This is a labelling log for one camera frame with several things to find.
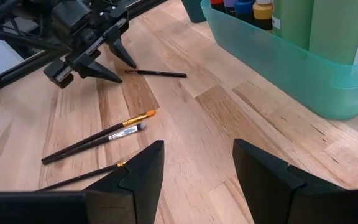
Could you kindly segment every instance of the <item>wood grain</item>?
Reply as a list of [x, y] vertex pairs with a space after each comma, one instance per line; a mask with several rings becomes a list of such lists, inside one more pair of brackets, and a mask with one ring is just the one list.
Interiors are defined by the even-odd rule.
[[[165, 141], [158, 224], [253, 223], [232, 161], [234, 138], [295, 166], [358, 189], [358, 117], [313, 114], [218, 46], [208, 23], [193, 24], [179, 0], [130, 22], [122, 41], [138, 69], [187, 79], [125, 75], [99, 48], [97, 61], [123, 84], [81, 79], [64, 90], [34, 72], [0, 90], [0, 190], [35, 190], [119, 161]], [[41, 158], [131, 116], [157, 109], [146, 129], [62, 161]], [[62, 188], [79, 190], [99, 177]]]

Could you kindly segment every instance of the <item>wooden table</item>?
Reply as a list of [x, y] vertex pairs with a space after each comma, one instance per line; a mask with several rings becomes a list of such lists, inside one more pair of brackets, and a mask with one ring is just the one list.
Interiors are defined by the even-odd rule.
[[[108, 48], [98, 61], [124, 83], [80, 79], [57, 88], [42, 70], [0, 91], [0, 190], [35, 190], [137, 154], [165, 140], [156, 223], [252, 223], [232, 161], [242, 138], [346, 188], [358, 188], [358, 117], [327, 121], [290, 98], [192, 24], [179, 0], [131, 21], [123, 36], [144, 70], [187, 79], [123, 75]], [[43, 166], [41, 158], [150, 109], [147, 129]], [[100, 177], [66, 187], [82, 189]]]

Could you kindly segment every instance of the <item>translucent plastic container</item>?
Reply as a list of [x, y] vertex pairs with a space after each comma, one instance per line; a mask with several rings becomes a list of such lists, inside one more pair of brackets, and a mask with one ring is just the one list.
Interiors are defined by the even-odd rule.
[[358, 65], [341, 65], [201, 2], [216, 42], [316, 114], [358, 115]]

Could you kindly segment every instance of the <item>wooden tabletop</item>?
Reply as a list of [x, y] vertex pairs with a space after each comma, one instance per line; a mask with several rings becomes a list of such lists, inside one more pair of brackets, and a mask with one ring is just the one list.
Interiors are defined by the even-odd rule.
[[[158, 139], [165, 173], [156, 223], [252, 223], [232, 161], [242, 138], [314, 175], [358, 188], [358, 117], [325, 120], [220, 48], [208, 23], [192, 24], [179, 0], [131, 21], [122, 37], [143, 70], [124, 75], [102, 46], [98, 61], [124, 83], [95, 78], [57, 88], [42, 70], [0, 90], [0, 190], [36, 190], [115, 164]], [[62, 161], [45, 157], [150, 109], [146, 130]], [[64, 189], [83, 189], [98, 178]]]

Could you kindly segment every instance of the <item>green bottle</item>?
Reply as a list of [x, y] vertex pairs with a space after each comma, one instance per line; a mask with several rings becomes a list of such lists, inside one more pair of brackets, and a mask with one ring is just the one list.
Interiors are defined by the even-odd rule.
[[274, 0], [273, 4], [273, 33], [308, 50], [313, 0]]
[[310, 52], [353, 65], [358, 48], [358, 0], [314, 0]]

